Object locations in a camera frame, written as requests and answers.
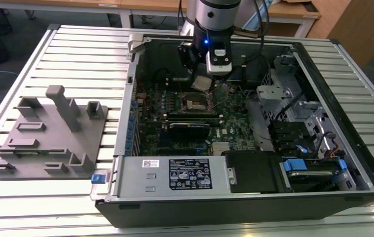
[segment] aluminum extrusion table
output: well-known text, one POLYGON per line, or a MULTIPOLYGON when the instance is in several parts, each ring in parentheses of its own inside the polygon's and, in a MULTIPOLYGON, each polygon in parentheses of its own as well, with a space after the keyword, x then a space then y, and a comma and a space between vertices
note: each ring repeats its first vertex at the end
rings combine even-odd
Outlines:
MULTIPOLYGON (((49 84, 60 84, 66 88, 65 96, 74 97, 78 105, 94 99, 109 107, 96 170, 110 167, 129 62, 126 41, 133 32, 176 34, 82 26, 46 30, 0 105, 0 146, 18 117, 13 106, 20 97, 38 96, 41 103, 52 103, 45 89, 49 84)), ((268 38, 301 42, 374 156, 374 86, 341 46, 325 39, 268 38)), ((89 180, 0 181, 0 235, 374 236, 374 205, 311 221, 116 229, 93 206, 90 187, 89 180)))

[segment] black cable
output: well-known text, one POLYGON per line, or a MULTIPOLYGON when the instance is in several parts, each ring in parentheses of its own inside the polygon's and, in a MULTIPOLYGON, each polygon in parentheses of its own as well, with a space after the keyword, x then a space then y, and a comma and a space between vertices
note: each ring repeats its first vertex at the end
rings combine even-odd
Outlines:
POLYGON ((324 137, 325 137, 329 133, 332 133, 332 132, 331 132, 331 131, 325 131, 325 132, 323 133, 323 135, 321 135, 321 137, 320 137, 320 139, 319 139, 319 141, 317 141, 316 148, 315 148, 315 150, 313 150, 313 154, 312 154, 312 157, 311 157, 312 159, 315 159, 315 158, 317 157, 319 149, 320 149, 320 146, 321 146, 323 139, 324 139, 324 137))
POLYGON ((279 113, 275 116, 275 120, 277 120, 281 113, 296 103, 299 98, 303 96, 304 91, 300 91, 299 94, 293 97, 293 99, 289 101, 289 103, 283 107, 283 109, 279 111, 279 113))
POLYGON ((252 0, 253 8, 256 10, 257 18, 259 18, 259 22, 260 22, 260 26, 259 26, 259 28, 260 28, 260 35, 259 35, 260 46, 259 46, 259 50, 257 50, 256 54, 245 60, 245 63, 251 62, 252 60, 255 60, 259 57, 261 50, 263 50, 263 45, 264 45, 264 36, 269 29, 269 17, 268 17, 268 9, 267 9, 267 5, 265 5, 265 0, 261 0, 261 2, 263 2, 264 12, 265 12, 265 26, 264 26, 264 31, 263 31, 263 18, 261 18, 259 6, 257 6, 257 3, 255 2, 255 0, 252 0))
POLYGON ((180 0, 180 3, 178 3, 178 11, 181 13, 181 19, 182 19, 182 24, 184 24, 185 18, 184 18, 184 14, 182 14, 182 0, 180 0))
POLYGON ((181 10, 181 0, 178 1, 178 12, 176 14, 176 31, 180 30, 180 10, 181 10))
POLYGON ((169 69, 165 68, 165 67, 156 69, 156 71, 154 71, 153 74, 152 74, 152 78, 150 78, 152 81, 157 81, 157 80, 156 80, 156 77, 157 77, 157 75, 158 75, 158 73, 160 73, 161 71, 165 71, 165 72, 168 73, 168 72, 169 72, 169 69))
POLYGON ((166 17, 162 18, 162 20, 161 20, 161 22, 158 23, 158 25, 157 25, 157 26, 153 26, 152 29, 156 29, 156 28, 161 25, 161 23, 162 23, 165 20, 166 20, 166 17))
POLYGON ((137 16, 138 16, 140 18, 144 17, 145 19, 153 19, 153 18, 154 18, 154 16, 150 16, 150 17, 146 17, 146 16, 144 16, 144 15, 142 15, 142 16, 137 15, 137 16))

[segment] warning label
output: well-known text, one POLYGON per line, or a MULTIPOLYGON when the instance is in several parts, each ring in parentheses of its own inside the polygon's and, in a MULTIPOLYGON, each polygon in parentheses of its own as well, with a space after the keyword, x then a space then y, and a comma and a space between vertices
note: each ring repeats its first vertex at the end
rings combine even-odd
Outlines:
POLYGON ((211 189, 208 159, 170 159, 169 188, 172 190, 211 189))

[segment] blue tab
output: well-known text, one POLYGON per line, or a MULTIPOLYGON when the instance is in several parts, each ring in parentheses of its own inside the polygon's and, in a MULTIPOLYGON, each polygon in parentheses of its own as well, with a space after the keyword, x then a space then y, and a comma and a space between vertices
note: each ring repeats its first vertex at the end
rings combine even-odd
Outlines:
POLYGON ((285 171, 291 171, 291 169, 292 169, 291 165, 289 165, 289 162, 287 162, 287 161, 283 162, 283 167, 284 167, 285 171))
POLYGON ((285 171, 307 170, 305 162, 303 159, 287 159, 283 162, 285 171))
POLYGON ((308 153, 308 150, 305 148, 303 148, 301 146, 297 146, 297 145, 295 145, 295 146, 297 147, 297 149, 300 150, 301 153, 308 153))
POLYGON ((136 109, 137 108, 137 102, 134 100, 132 100, 132 108, 136 109))
POLYGON ((133 137, 133 134, 132 133, 126 133, 126 140, 130 140, 133 137))
POLYGON ((105 183, 105 176, 104 174, 93 174, 90 178, 92 184, 104 184, 105 183))
POLYGON ((130 143, 130 142, 126 142, 126 143, 125 143, 125 150, 129 150, 130 147, 132 147, 132 143, 130 143))
POLYGON ((347 165, 345 165, 345 162, 344 162, 344 160, 339 160, 339 166, 340 166, 340 169, 341 170, 344 170, 344 169, 347 169, 347 165))

